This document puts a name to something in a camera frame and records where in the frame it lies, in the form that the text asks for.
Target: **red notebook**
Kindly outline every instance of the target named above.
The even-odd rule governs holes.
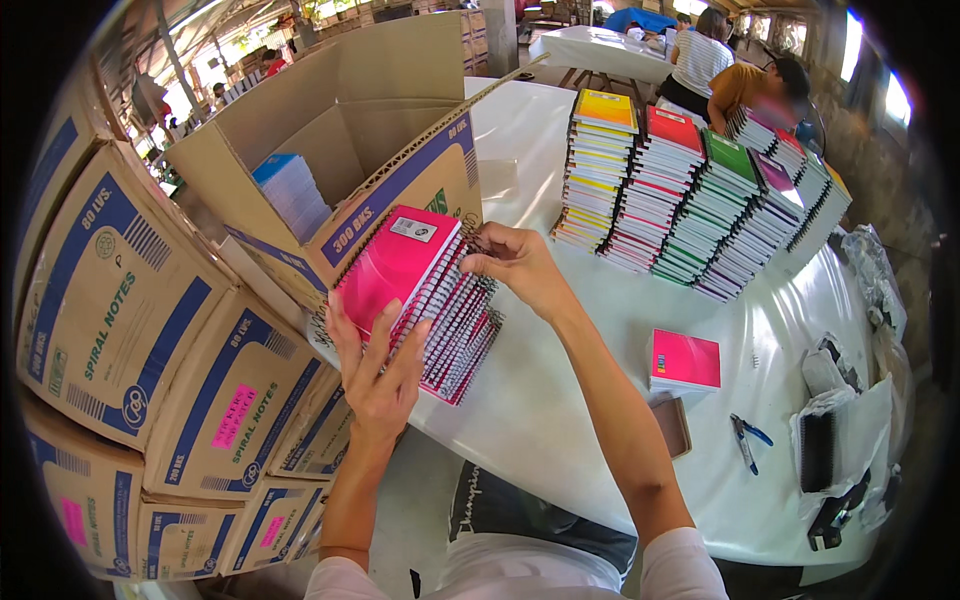
[[[364,342],[390,300],[399,298],[399,314],[406,312],[459,229],[459,219],[410,206],[398,206],[377,228],[336,287]]]
[[[697,156],[704,155],[693,119],[663,108],[647,107],[647,135],[662,139]]]
[[[720,345],[716,342],[654,329],[650,362],[652,377],[720,387]]]

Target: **pink notebook cover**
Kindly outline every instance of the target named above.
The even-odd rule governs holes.
[[[420,224],[436,230],[424,234],[430,227]],[[392,230],[395,226],[407,234]],[[410,206],[398,206],[380,226],[337,286],[344,310],[365,342],[370,340],[373,319],[390,300],[403,302],[402,316],[459,229],[459,219]]]
[[[720,387],[720,345],[654,329],[650,374],[685,383]]]

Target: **white table cover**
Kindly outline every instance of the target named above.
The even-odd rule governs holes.
[[[673,64],[646,42],[600,27],[576,25],[543,34],[530,44],[530,58],[544,52],[550,53],[543,62],[548,66],[587,69],[648,84],[660,84],[673,73]]]
[[[467,96],[492,81],[466,78]],[[472,109],[479,159],[515,159],[518,175],[518,186],[502,186],[517,190],[514,195],[484,202],[486,220],[547,234],[561,208],[566,120],[575,97],[572,90],[509,82]],[[808,399],[800,370],[804,350],[829,330],[857,369],[868,375],[870,364],[863,301],[852,273],[830,249],[792,280],[761,273],[738,300],[724,305],[652,276],[625,273],[563,244],[549,248],[613,356],[644,394],[645,349],[654,327],[720,344],[722,389],[685,405],[693,449],[674,461],[711,556],[773,565],[858,563],[869,557],[876,532],[864,534],[858,516],[844,529],[838,548],[820,552],[810,550],[810,523],[797,516],[800,488],[788,420]],[[530,493],[635,533],[563,346],[505,286],[493,305],[506,322],[463,404],[449,406],[421,392],[410,423]],[[339,366],[334,353],[315,346]],[[743,463],[730,413],[774,440],[768,447],[750,439],[759,476]]]

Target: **pink sticker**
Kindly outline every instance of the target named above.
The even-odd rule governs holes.
[[[69,498],[61,498],[63,506],[63,527],[66,536],[75,544],[86,548],[86,530],[84,528],[84,509]]]
[[[285,516],[275,516],[273,520],[270,521],[270,527],[267,527],[267,533],[263,535],[263,540],[260,541],[261,548],[267,548],[273,545],[276,534],[280,531],[280,526],[283,525],[285,518]]]
[[[240,384],[237,391],[233,393],[233,400],[224,413],[217,427],[217,433],[213,436],[213,442],[210,445],[215,448],[229,450],[233,445],[233,439],[237,437],[240,431],[240,423],[250,411],[253,401],[256,400],[256,390],[250,386]]]

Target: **orange shirt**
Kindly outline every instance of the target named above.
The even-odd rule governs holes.
[[[711,100],[723,111],[724,118],[731,118],[738,106],[754,106],[754,97],[763,91],[766,86],[767,74],[745,62],[737,62],[733,66],[717,73],[710,80],[709,86],[713,90]]]

